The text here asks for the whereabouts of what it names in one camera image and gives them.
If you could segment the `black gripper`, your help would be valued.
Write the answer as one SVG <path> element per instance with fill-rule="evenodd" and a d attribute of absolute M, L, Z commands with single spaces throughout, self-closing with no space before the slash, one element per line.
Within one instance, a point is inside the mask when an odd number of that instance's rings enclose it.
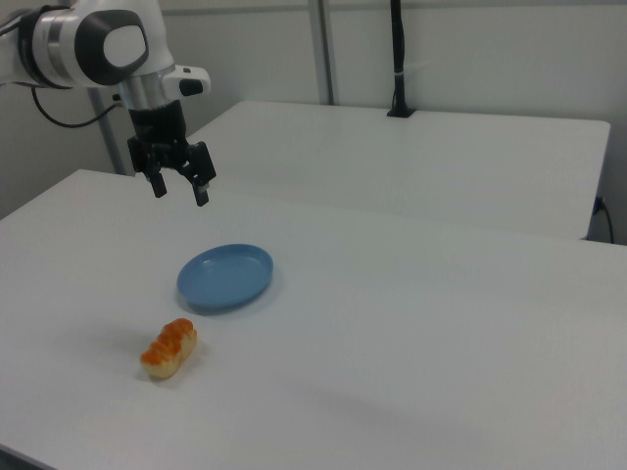
<path fill-rule="evenodd" d="M 216 170 L 207 145 L 187 141 L 182 105 L 175 100 L 152 110 L 130 110 L 135 135 L 128 141 L 132 165 L 151 184 L 156 198 L 167 193 L 163 167 L 175 169 L 192 184 L 198 207 L 210 200 L 208 190 Z"/>

